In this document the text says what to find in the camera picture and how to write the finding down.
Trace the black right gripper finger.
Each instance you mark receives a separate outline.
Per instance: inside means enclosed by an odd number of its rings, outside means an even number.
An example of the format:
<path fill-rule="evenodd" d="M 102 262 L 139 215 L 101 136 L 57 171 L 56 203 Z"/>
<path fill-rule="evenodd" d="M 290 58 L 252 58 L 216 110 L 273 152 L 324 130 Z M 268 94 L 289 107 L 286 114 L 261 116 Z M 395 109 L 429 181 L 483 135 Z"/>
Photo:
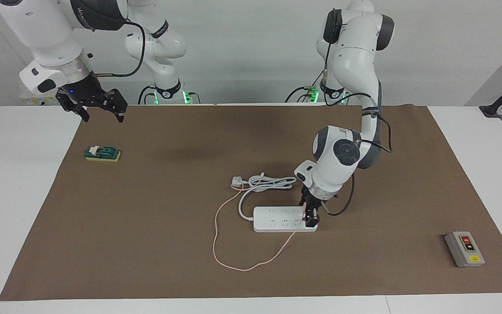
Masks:
<path fill-rule="evenodd" d="M 67 94 L 56 93 L 55 98 L 58 100 L 58 103 L 64 111 L 68 113 L 75 113 L 86 123 L 89 121 L 90 115 L 86 109 L 80 103 L 74 103 Z"/>
<path fill-rule="evenodd" d="M 116 88 L 104 93 L 104 109 L 113 113 L 119 123 L 123 123 L 128 103 Z"/>

